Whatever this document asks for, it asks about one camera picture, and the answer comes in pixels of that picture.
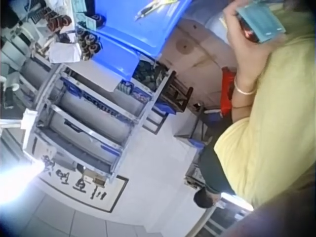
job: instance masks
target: gold bangle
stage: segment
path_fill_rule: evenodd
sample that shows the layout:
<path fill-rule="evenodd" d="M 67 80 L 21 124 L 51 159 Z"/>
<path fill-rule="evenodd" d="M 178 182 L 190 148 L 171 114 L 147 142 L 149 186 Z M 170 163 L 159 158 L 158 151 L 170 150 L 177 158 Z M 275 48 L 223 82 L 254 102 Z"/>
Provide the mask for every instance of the gold bangle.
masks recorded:
<path fill-rule="evenodd" d="M 253 95 L 254 93 L 256 93 L 256 89 L 254 89 L 254 90 L 251 91 L 251 92 L 244 92 L 244 91 L 242 91 L 242 90 L 237 86 L 237 77 L 235 77 L 235 79 L 234 79 L 234 86 L 235 86 L 236 90 L 237 90 L 240 94 L 243 94 L 243 95 Z"/>

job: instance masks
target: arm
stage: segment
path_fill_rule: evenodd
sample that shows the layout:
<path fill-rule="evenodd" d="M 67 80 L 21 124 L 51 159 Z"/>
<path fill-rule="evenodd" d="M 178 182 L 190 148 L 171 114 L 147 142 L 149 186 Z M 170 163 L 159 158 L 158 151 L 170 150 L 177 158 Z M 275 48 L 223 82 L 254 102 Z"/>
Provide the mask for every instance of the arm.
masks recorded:
<path fill-rule="evenodd" d="M 285 40 L 281 35 L 267 43 L 253 43 L 245 36 L 237 18 L 236 9 L 248 4 L 249 0 L 235 0 L 224 9 L 227 38 L 237 60 L 237 77 L 232 97 L 232 118 L 237 122 L 249 117 L 255 97 L 257 78 L 264 70 L 272 51 Z"/>
<path fill-rule="evenodd" d="M 248 82 L 244 80 L 243 76 L 236 76 L 236 84 L 238 88 L 245 92 L 250 92 L 255 89 L 255 82 Z M 252 95 L 243 95 L 239 93 L 236 88 L 233 92 L 232 97 L 232 119 L 233 122 L 237 122 L 241 119 L 247 118 L 250 116 L 252 104 L 255 98 L 255 94 Z"/>

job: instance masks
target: phone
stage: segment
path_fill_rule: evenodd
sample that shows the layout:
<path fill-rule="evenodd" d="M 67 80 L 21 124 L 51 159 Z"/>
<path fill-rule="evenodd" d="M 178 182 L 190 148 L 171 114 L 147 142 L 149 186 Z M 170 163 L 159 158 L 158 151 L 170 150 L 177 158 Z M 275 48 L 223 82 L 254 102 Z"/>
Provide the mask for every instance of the phone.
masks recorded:
<path fill-rule="evenodd" d="M 252 2 L 237 8 L 245 37 L 252 42 L 264 43 L 286 30 L 269 7 L 262 2 Z"/>

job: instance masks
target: phone case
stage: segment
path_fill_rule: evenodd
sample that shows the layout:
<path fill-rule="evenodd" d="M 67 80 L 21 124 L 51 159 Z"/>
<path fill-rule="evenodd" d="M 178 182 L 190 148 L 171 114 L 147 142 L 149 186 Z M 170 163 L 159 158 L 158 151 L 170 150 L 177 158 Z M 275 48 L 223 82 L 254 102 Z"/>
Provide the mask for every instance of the phone case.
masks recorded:
<path fill-rule="evenodd" d="M 261 2 L 253 2 L 237 9 L 239 16 L 247 23 L 259 43 L 275 38 L 286 30 L 269 7 Z"/>

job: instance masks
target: blue plastic basket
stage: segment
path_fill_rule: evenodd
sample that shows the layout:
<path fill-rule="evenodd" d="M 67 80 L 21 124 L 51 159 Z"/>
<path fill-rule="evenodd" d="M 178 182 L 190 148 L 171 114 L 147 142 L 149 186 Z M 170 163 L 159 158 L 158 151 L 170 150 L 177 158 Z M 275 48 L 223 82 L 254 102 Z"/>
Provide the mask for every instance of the blue plastic basket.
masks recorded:
<path fill-rule="evenodd" d="M 165 5 L 142 19 L 135 16 L 152 0 L 95 0 L 95 12 L 106 17 L 97 31 L 138 51 L 157 58 L 191 0 Z"/>
<path fill-rule="evenodd" d="M 101 44 L 101 50 L 91 60 L 119 75 L 121 79 L 130 81 L 139 63 L 140 53 L 116 40 L 89 31 L 98 37 L 98 42 Z"/>

